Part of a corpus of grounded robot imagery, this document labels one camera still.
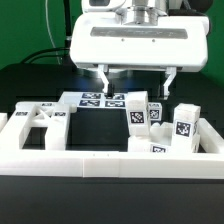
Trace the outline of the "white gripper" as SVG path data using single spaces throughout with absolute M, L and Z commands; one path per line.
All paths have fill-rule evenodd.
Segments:
M 160 97 L 167 100 L 177 70 L 198 72 L 208 60 L 209 18 L 182 10 L 182 0 L 81 0 L 70 57 L 97 69 L 103 93 L 114 96 L 110 69 L 165 70 Z

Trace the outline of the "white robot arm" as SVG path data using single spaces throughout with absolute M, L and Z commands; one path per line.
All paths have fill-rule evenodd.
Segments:
M 93 70 L 103 93 L 113 87 L 115 70 L 163 71 L 162 94 L 179 72 L 198 72 L 207 63 L 211 23 L 193 0 L 82 0 L 70 57 L 80 69 Z

